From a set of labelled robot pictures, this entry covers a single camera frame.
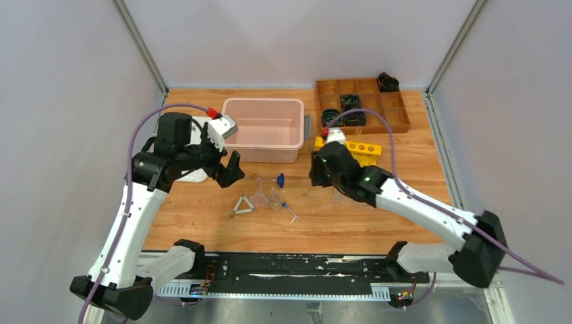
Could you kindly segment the blue capped tube front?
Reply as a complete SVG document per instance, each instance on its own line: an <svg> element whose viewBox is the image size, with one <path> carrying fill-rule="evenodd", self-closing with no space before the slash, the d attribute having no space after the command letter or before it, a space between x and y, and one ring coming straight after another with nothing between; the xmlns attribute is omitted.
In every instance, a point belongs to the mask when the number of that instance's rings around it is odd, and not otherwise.
<svg viewBox="0 0 572 324"><path fill-rule="evenodd" d="M295 222L295 221L301 219L301 218L289 207L289 205L288 205L286 202L283 202L283 203L282 203L282 207L283 207L285 210L287 210L289 213L292 214L293 217L292 217L290 223L293 223L293 222Z"/></svg>

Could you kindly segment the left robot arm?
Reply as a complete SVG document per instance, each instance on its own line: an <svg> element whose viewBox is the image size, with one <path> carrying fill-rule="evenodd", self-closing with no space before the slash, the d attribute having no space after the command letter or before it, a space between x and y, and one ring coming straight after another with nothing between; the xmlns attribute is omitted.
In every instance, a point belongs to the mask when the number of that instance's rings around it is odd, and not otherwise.
<svg viewBox="0 0 572 324"><path fill-rule="evenodd" d="M212 112L208 116L200 123L186 113L165 113L142 149L128 152L126 183L109 236L89 272L73 278L70 285L72 294L86 306L136 321L172 279L182 274L198 279L205 274L204 246L186 239L176 241L146 266L139 266L138 260L159 207L176 180L201 169L226 188L245 176L239 153L228 154L225 149L237 124L228 115ZM223 164L226 155L229 162Z"/></svg>

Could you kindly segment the yellow test tube rack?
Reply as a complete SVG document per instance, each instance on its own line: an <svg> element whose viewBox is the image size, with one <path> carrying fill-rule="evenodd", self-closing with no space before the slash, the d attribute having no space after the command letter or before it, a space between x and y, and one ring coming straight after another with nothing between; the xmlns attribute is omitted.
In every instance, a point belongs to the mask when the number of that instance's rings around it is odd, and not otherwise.
<svg viewBox="0 0 572 324"><path fill-rule="evenodd" d="M346 139L345 145L338 142L325 144L321 136L317 136L314 143L314 151L312 152L313 160L323 165L327 165L332 170L342 167L350 169L359 169L360 167L375 166L378 158L382 154L382 148L377 144L368 144L365 142L356 142Z"/></svg>

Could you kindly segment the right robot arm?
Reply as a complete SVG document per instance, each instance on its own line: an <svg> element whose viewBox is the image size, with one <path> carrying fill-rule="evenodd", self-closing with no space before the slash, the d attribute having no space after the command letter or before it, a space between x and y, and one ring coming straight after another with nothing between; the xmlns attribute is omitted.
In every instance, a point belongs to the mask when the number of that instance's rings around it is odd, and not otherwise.
<svg viewBox="0 0 572 324"><path fill-rule="evenodd" d="M396 242L385 263L386 275L393 281L420 272L454 273L469 285L487 288L504 259L507 241L496 214L456 209L403 184L381 167L362 167L338 142L312 152L309 176L313 186L332 186L358 203L400 215L443 240L441 244Z"/></svg>

